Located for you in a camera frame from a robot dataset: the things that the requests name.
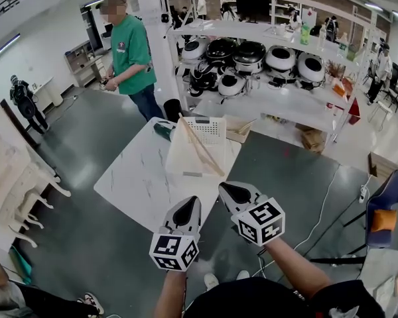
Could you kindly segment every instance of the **person in white shirt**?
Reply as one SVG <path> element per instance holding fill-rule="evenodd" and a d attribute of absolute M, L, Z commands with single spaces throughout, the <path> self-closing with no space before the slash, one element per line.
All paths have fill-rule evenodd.
<path fill-rule="evenodd" d="M 202 20 L 206 20 L 206 1 L 198 0 L 198 17 Z"/>
<path fill-rule="evenodd" d="M 221 14 L 222 14 L 223 20 L 225 20 L 225 21 L 238 21 L 239 20 L 236 12 L 232 10 L 232 8 L 230 7 L 230 5 L 228 3 L 223 3 L 221 5 Z"/>
<path fill-rule="evenodd" d="M 0 264 L 0 318 L 87 318 L 103 313 L 90 293 L 86 293 L 85 300 L 64 300 L 37 288 L 10 282 Z"/>
<path fill-rule="evenodd" d="M 371 105 L 379 94 L 379 91 L 383 84 L 386 88 L 389 88 L 390 79 L 392 78 L 392 59 L 389 55 L 389 45 L 382 44 L 383 50 L 377 58 L 377 69 L 376 74 L 371 82 L 370 89 L 366 94 L 369 98 L 368 105 Z"/>
<path fill-rule="evenodd" d="M 290 6 L 287 12 L 291 16 L 289 19 L 290 28 L 293 30 L 300 30 L 302 27 L 302 20 L 300 19 L 298 11 Z"/>

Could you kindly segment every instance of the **blue chair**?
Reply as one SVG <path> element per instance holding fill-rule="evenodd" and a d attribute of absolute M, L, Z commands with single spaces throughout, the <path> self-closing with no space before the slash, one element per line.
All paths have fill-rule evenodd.
<path fill-rule="evenodd" d="M 365 217 L 365 244 L 348 254 L 355 254 L 366 247 L 384 248 L 389 247 L 392 241 L 392 231 L 381 230 L 377 232 L 371 231 L 373 225 L 374 211 L 377 209 L 391 210 L 392 206 L 398 203 L 398 170 L 386 179 L 381 187 L 368 199 L 366 210 L 348 221 L 344 227 L 351 225 L 359 218 Z M 364 263 L 365 257 L 360 258 L 324 258 L 311 259 L 312 262 L 321 264 L 361 264 Z"/>

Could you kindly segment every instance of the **hand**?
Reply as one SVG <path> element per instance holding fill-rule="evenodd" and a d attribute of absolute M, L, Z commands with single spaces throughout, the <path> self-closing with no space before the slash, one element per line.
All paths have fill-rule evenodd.
<path fill-rule="evenodd" d="M 115 81 L 114 79 L 110 79 L 110 80 L 107 82 L 105 88 L 106 88 L 108 91 L 115 91 L 115 90 L 118 88 L 118 84 L 116 83 L 116 81 Z"/>

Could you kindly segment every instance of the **chopsticks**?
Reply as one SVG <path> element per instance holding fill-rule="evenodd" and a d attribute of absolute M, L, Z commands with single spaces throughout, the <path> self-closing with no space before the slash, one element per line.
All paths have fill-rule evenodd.
<path fill-rule="evenodd" d="M 181 123 L 184 125 L 184 128 L 187 131 L 187 134 L 189 138 L 192 141 L 192 144 L 194 146 L 194 149 L 200 159 L 200 161 L 204 164 L 209 165 L 219 176 L 224 177 L 225 173 L 224 171 L 218 166 L 217 162 L 214 160 L 212 155 L 209 153 L 209 151 L 206 149 L 206 147 L 202 144 L 202 141 L 200 141 L 199 137 L 196 135 L 196 133 L 192 130 L 192 127 L 187 123 L 186 119 L 182 116 L 181 113 L 178 114 L 180 116 Z M 208 155 L 208 157 L 211 159 L 207 159 L 202 153 L 200 153 L 200 149 L 198 147 L 198 143 L 200 147 L 202 147 L 202 150 Z"/>

